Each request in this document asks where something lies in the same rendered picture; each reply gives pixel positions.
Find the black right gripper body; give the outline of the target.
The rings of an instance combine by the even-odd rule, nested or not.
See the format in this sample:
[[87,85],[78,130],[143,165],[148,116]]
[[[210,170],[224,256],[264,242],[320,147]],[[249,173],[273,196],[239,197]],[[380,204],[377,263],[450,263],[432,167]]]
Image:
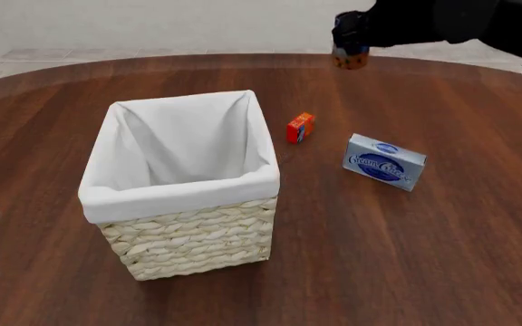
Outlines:
[[367,12],[348,11],[334,18],[332,37],[335,42],[367,42],[369,34]]

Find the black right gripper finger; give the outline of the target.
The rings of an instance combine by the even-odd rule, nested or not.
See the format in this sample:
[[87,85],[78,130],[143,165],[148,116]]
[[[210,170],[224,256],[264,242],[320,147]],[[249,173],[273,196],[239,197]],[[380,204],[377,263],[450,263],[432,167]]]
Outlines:
[[369,46],[364,43],[358,42],[334,42],[333,43],[334,54],[362,54],[369,53]]

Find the orange alphabet soup can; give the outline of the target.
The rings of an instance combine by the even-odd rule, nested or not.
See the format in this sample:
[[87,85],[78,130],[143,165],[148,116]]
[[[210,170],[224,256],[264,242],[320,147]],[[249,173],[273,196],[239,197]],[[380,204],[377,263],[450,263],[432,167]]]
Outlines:
[[332,50],[333,64],[343,70],[359,70],[364,67],[369,59],[369,53],[362,54],[334,54]]

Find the white cloth basket liner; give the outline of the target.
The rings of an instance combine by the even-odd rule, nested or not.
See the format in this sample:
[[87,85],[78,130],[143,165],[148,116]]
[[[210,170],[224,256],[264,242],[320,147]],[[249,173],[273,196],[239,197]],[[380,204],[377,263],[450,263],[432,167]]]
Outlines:
[[274,145],[253,91],[114,102],[78,198],[100,225],[278,195]]

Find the white woven wicker basket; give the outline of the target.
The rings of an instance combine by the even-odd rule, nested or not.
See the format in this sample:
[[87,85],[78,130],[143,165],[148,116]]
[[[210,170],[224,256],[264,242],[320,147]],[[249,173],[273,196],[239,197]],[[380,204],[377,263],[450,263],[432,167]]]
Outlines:
[[268,260],[277,199],[98,225],[142,282]]

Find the small orange red food box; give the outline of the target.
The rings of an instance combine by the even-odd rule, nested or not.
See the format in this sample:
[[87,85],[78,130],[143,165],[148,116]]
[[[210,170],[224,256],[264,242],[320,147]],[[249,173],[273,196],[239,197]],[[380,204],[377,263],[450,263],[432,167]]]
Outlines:
[[304,112],[286,126],[286,139],[289,143],[300,143],[314,130],[315,116]]

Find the blue cream cheese box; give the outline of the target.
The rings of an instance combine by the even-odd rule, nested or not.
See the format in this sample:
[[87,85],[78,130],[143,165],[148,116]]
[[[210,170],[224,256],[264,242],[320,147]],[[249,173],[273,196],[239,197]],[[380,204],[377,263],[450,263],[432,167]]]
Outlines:
[[427,156],[353,134],[347,143],[343,168],[411,192],[419,180]]

